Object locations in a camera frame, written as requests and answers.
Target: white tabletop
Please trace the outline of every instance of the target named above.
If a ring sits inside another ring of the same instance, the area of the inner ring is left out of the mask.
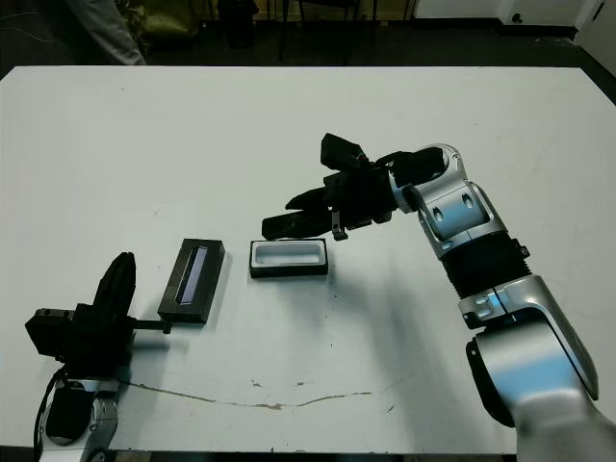
[[[616,420],[616,109],[580,70],[29,67],[0,90],[0,445],[32,444],[59,367],[26,334],[35,310],[91,302],[130,250],[130,314],[155,319],[182,239],[200,238],[227,250],[210,319],[137,334],[113,449],[514,451],[416,217],[328,237],[326,278],[250,279],[261,219],[328,173],[326,132],[373,159],[456,146]]]

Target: silver arm segment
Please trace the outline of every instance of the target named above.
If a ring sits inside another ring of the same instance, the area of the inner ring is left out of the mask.
[[[485,192],[467,179],[460,154],[433,146],[443,152],[443,173],[417,186],[398,185],[390,173],[390,184],[402,212],[417,209],[445,263],[456,248],[506,228]],[[540,276],[528,271],[464,296],[458,306],[469,326],[473,319],[473,327],[486,327],[467,354],[488,412],[516,427],[519,460],[616,460],[616,425],[592,403],[599,392],[592,359]]]
[[[95,393],[91,404],[90,419],[76,439],[50,434],[47,425],[51,412],[51,405],[49,405],[45,409],[38,428],[42,445],[40,461],[105,462],[107,449],[117,428],[117,380],[68,379],[57,383],[56,392],[65,387],[73,387],[84,393]],[[62,413],[67,417],[75,411],[73,406],[64,406],[62,409]]]

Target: wall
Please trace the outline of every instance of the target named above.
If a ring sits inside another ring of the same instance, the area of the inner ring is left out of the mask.
[[[501,0],[418,0],[415,17],[498,17]]]
[[[502,2],[499,18],[503,24],[513,24],[518,13],[526,25],[573,26],[588,0],[506,0]]]
[[[576,26],[581,29],[599,1],[418,0],[415,17],[497,17],[504,24],[512,24],[513,14],[519,13],[525,25]]]

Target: person's leg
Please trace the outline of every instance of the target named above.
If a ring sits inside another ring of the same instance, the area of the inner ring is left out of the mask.
[[[65,0],[91,37],[116,64],[146,64],[114,0]]]
[[[64,0],[30,0],[54,40],[64,46],[74,64],[109,64],[109,58]]]

